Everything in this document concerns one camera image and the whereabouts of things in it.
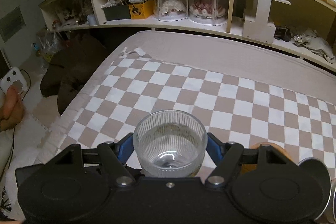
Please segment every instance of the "white shelf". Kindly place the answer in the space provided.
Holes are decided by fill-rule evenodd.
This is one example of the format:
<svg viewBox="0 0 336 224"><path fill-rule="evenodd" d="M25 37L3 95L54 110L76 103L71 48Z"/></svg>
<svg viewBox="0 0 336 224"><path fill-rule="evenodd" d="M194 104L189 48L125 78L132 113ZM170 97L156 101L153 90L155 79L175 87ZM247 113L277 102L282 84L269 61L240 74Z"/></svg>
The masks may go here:
<svg viewBox="0 0 336 224"><path fill-rule="evenodd" d="M83 24L80 26L73 26L73 27L61 27L57 29L57 31L70 31L70 30L91 29L91 28L111 28L111 27L167 28L167 29L203 32L223 37L237 38L298 55L312 62L315 62L331 71L336 72L336 63L331 64L322 57L312 53L311 51L309 51L304 47L296 47L292 42L284 42L283 40L274 39L272 44L267 44L251 40L248 38L243 38L243 23L239 20L239 18L232 18L232 27L230 33L226 32L226 24L220 26L208 26L193 22L187 18L177 21L159 21L153 15L148 17L147 19L111 20L107 21L103 25L98 26L88 26Z"/></svg>

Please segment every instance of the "ribbed glass bowl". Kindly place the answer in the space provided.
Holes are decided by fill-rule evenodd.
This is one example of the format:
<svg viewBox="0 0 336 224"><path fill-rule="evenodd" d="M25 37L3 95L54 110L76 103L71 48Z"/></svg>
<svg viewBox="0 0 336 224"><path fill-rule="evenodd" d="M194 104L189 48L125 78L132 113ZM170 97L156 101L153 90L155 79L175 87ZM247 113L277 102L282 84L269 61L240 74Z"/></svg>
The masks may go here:
<svg viewBox="0 0 336 224"><path fill-rule="evenodd" d="M200 168L208 137L201 122L180 110L161 110L145 117L133 134L144 174L159 178L194 175Z"/></svg>

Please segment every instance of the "power cord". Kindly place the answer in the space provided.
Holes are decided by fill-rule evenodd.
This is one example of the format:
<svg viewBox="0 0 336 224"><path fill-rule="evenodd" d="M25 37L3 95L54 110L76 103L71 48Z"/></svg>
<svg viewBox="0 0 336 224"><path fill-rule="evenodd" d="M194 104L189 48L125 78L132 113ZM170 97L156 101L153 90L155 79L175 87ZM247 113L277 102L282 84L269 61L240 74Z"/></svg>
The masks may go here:
<svg viewBox="0 0 336 224"><path fill-rule="evenodd" d="M22 97L22 101L23 101L24 98L26 97L28 91L30 90L30 87L31 87L31 85L32 85L32 80L31 80L30 75L28 74L28 72L26 72L26 70L21 69L20 71L24 71L24 72L27 74L28 78L29 78L29 86L28 86L28 90L27 90L27 92L25 93L25 95ZM0 176L0 182L1 182L1 180L2 180L2 178L3 178L3 176L4 176L4 174L5 174L5 170L6 170L6 166L7 166L7 164L8 164L8 168L9 168L9 166L11 165L11 161L12 161L12 159L13 159L15 129L16 129L16 126L14 126L14 130L13 130L13 142L12 142L11 152L10 152L10 155L9 155L9 157L8 157L8 160L7 160L6 164L5 164L5 167L4 167L4 169L2 170L2 173L1 173L1 176ZM6 194L6 189L3 188L2 193L1 193L0 213L1 213L1 210L2 210L2 209L5 209L5 210L7 210L7 211L9 211L9 212L11 211L10 203L9 203L9 204L6 204L6 203L8 202L9 199L7 198L6 200L4 200L5 194Z"/></svg>

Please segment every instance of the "checkered blanket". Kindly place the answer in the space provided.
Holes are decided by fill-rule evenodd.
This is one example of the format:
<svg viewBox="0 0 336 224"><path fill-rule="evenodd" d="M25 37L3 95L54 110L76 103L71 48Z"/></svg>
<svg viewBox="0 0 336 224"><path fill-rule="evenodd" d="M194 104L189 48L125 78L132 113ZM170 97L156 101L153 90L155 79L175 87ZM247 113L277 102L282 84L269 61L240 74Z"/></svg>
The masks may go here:
<svg viewBox="0 0 336 224"><path fill-rule="evenodd" d="M91 148L117 142L146 115L162 109L193 114L222 142L244 147L276 143L296 163L317 157L335 176L333 104L245 78L154 60L140 48L122 53L105 71L77 109L58 151L72 143ZM128 164L139 168L136 155ZM200 176L214 167L206 154Z"/></svg>

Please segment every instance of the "metal bolt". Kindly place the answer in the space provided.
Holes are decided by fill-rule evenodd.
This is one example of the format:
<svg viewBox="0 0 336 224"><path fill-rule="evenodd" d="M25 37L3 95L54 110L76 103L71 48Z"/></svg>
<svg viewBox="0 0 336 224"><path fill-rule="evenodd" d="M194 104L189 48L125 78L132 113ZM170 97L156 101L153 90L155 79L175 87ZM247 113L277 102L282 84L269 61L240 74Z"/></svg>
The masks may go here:
<svg viewBox="0 0 336 224"><path fill-rule="evenodd" d="M172 183L172 182L167 182L167 183L166 183L166 186L167 186L168 188L173 188L173 187L175 186L175 184Z"/></svg>
<svg viewBox="0 0 336 224"><path fill-rule="evenodd" d="M116 182L120 185L120 186L126 186L126 185L130 185L133 180L130 177L127 176L122 176L122 177L118 177L116 179Z"/></svg>
<svg viewBox="0 0 336 224"><path fill-rule="evenodd" d="M225 179L221 176L211 176L208 178L208 182L213 185L220 185L225 181Z"/></svg>

